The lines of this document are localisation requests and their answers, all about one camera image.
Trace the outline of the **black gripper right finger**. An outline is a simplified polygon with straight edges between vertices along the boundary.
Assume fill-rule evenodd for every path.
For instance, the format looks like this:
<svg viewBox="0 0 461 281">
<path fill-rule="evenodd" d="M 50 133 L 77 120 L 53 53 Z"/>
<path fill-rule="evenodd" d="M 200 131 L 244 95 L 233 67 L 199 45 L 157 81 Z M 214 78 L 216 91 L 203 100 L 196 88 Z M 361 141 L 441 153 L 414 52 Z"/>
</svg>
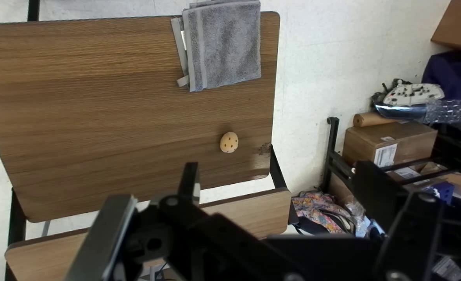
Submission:
<svg viewBox="0 0 461 281">
<path fill-rule="evenodd" d="M 355 166 L 353 191 L 369 219 L 366 237 L 403 237 L 402 216 L 407 208 L 408 192 L 396 180 L 372 163 L 358 163 Z"/>
</svg>

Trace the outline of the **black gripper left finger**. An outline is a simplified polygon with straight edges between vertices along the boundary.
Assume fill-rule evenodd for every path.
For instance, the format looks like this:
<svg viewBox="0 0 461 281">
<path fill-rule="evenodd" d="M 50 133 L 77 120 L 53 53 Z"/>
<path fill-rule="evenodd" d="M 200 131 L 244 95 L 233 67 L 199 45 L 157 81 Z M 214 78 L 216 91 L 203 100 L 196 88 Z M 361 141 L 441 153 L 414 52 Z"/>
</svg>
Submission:
<svg viewBox="0 0 461 281">
<path fill-rule="evenodd" d="M 192 203 L 200 202 L 199 164 L 186 163 L 178 186 L 178 197 Z"/>
</svg>

